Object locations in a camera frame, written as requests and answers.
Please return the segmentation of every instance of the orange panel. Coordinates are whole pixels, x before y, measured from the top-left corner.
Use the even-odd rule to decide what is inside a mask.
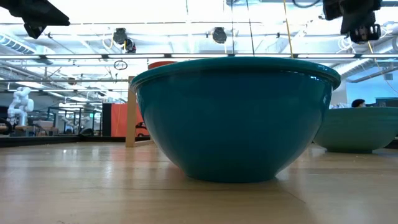
[[[112,137],[126,137],[127,131],[127,104],[113,104],[112,105]],[[148,130],[145,127],[144,120],[136,106],[136,134],[135,136],[149,136]]]

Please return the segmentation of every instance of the white humanoid robot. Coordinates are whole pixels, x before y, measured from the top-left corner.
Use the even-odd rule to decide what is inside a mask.
[[[29,87],[19,87],[16,92],[14,92],[14,99],[10,106],[8,107],[8,121],[11,125],[18,124],[19,126],[25,126],[27,122],[27,112],[32,112],[34,109],[34,102],[29,99],[30,88]]]

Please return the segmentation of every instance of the green bowl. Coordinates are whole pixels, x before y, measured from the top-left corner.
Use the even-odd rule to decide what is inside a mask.
[[[398,133],[398,108],[328,110],[314,142],[330,152],[372,153]]]

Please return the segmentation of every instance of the person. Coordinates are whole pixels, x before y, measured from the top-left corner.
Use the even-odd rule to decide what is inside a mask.
[[[353,108],[366,107],[365,100],[362,100],[362,99],[354,100],[353,103],[351,104],[351,107],[353,107]]]

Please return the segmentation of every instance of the ceiling pipe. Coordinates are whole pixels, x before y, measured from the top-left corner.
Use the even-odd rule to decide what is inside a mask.
[[[377,46],[373,49],[373,53],[375,54],[385,54],[385,53],[396,53],[397,51],[394,50],[394,46],[397,45],[397,38],[389,39]],[[372,52],[369,50],[363,52],[362,54],[371,54]],[[359,70],[364,70],[364,68],[372,67],[374,64],[374,60],[371,58],[364,58],[359,59],[355,62],[346,63],[334,66],[333,69],[336,70],[340,75],[341,79],[348,78]]]
[[[1,65],[5,65],[6,67],[9,67],[9,68],[13,68],[15,71],[17,71],[19,73],[22,73],[22,74],[24,74],[24,75],[26,75],[28,77],[34,76],[34,77],[37,77],[37,78],[43,78],[41,75],[39,75],[37,73],[34,73],[34,72],[29,71],[29,70],[23,69],[21,67],[15,66],[15,65],[10,64],[8,62],[4,62],[2,60],[0,60],[0,64]]]
[[[15,50],[20,54],[44,54],[45,51],[48,51],[48,48],[37,45],[31,44],[28,41],[22,40],[14,35],[11,34],[4,34],[0,32],[0,45],[3,45],[9,49]],[[37,59],[39,63],[45,63],[47,65],[51,65],[52,62],[47,59]]]
[[[72,33],[72,37],[75,38],[77,41],[79,41],[83,46],[85,46],[88,50],[90,50],[93,54],[98,54],[98,51],[96,51],[94,48],[92,48],[88,42],[85,40],[82,40],[78,34],[73,29],[69,29],[70,32]]]
[[[55,42],[56,44],[58,44],[59,46],[63,47],[65,50],[67,50],[67,51],[69,51],[70,53],[74,54],[74,52],[71,51],[69,48],[67,48],[66,46],[64,46],[64,45],[61,44],[60,42],[54,40],[54,38],[53,38],[52,35],[51,35],[51,32],[48,33],[48,34],[46,35],[46,37],[47,37],[48,39],[52,40],[53,42]]]
[[[385,69],[383,71],[376,72],[376,73],[373,73],[371,75],[366,75],[365,77],[362,77],[362,78],[359,78],[359,79],[355,79],[355,80],[347,79],[346,81],[348,83],[359,83],[359,82],[363,82],[365,80],[369,80],[369,79],[374,78],[374,77],[378,77],[380,75],[385,75],[387,72],[393,72],[393,71],[396,71],[396,70],[398,70],[398,67],[387,68],[387,69]]]
[[[183,62],[186,61],[184,59],[180,59],[180,58],[174,58],[174,60],[178,61],[178,62]],[[350,63],[350,62],[355,62],[357,61],[357,59],[355,58],[311,58],[311,59],[307,59],[307,58],[303,58],[301,60],[306,60],[309,62],[316,62],[316,63],[332,63],[332,64],[337,64],[337,63]],[[127,63],[127,65],[129,67],[141,67],[142,64],[137,63],[137,62],[141,62],[141,60],[139,59],[132,59],[132,60],[126,60],[125,61]],[[385,65],[390,65],[391,63],[393,63],[394,65],[398,66],[398,60],[396,60],[395,62],[391,62],[388,61],[386,59],[382,60],[379,59],[378,60],[379,65],[385,66]],[[12,63],[13,65],[20,65],[21,63],[18,62],[14,62]],[[106,62],[106,63],[55,63],[53,65],[42,65],[42,64],[33,64],[33,63],[28,63],[28,64],[24,64],[24,67],[27,68],[42,68],[42,67],[112,67],[114,65],[114,62]],[[7,68],[7,66],[4,65],[0,65],[0,68]]]
[[[193,24],[231,24],[231,21],[192,21]],[[249,24],[249,21],[234,21],[234,23]],[[165,25],[165,24],[185,24],[185,21],[175,21],[175,22],[81,22],[81,23],[71,23],[70,26],[79,25]],[[251,24],[263,24],[263,22],[252,21]],[[0,25],[12,26],[12,25],[24,25],[20,22],[1,22]]]
[[[29,71],[29,70],[23,69],[23,68],[21,68],[21,67],[12,65],[12,64],[7,63],[7,62],[3,62],[2,60],[0,60],[0,64],[1,64],[1,65],[5,65],[6,67],[8,67],[8,69],[11,71],[11,73],[16,72],[16,73],[18,73],[18,74],[23,74],[23,75],[28,76],[28,77],[34,76],[34,77],[37,77],[37,78],[43,78],[43,76],[41,76],[41,75],[39,75],[39,74],[37,74],[37,73],[31,72],[31,71]],[[0,80],[0,83],[16,83],[16,82],[54,83],[52,80],[32,80],[32,79],[30,79],[30,78],[24,79],[24,80],[21,80],[21,79],[15,79],[15,80],[11,80],[11,79],[8,79],[8,80]],[[71,80],[62,80],[62,82],[64,82],[64,83],[66,83],[66,82],[71,82]],[[59,87],[59,88],[65,88],[65,89],[67,88],[67,86],[65,86],[65,85],[55,85],[55,86],[57,86],[57,87]]]
[[[150,34],[127,34],[128,37],[132,39],[138,39],[138,40],[147,40],[150,37],[159,37],[159,38],[164,38],[164,39],[173,39],[173,37],[186,37],[187,34],[170,34],[170,35],[150,35]],[[203,37],[205,38],[208,36],[206,33],[202,34],[192,34],[192,37]],[[266,34],[239,34],[237,37],[264,37],[264,36],[280,36],[280,37],[285,37],[287,38],[287,34],[284,33],[266,33]],[[70,35],[67,34],[52,34],[52,37],[54,37],[57,40],[70,40]],[[343,35],[340,34],[307,34],[306,37],[314,37],[314,38],[320,38],[320,37],[325,37],[325,38],[341,38],[344,37]],[[112,38],[111,34],[105,34],[104,36],[98,36],[98,35],[79,35],[79,38],[81,40],[85,41],[96,41],[96,40],[102,40],[102,39],[110,39]],[[40,36],[38,39],[46,39],[44,36]]]
[[[295,41],[297,41],[297,39],[301,39],[301,38],[305,37],[306,34],[307,34],[308,27],[309,27],[309,25],[310,25],[312,22],[313,22],[313,19],[310,20],[310,21],[308,21],[308,22],[306,23],[305,27],[304,27],[303,29],[300,29],[300,30],[294,35],[294,37],[292,37],[292,40],[290,41],[290,43],[289,43],[289,42],[286,43],[286,44],[285,44],[285,47],[282,48],[282,49],[279,51],[279,53],[290,52],[290,44],[293,45],[293,43],[294,43]]]
[[[8,68],[8,67],[2,67],[0,68],[0,77],[2,78],[12,78],[12,79],[19,79],[20,76],[17,74],[17,71],[12,69],[12,68]]]

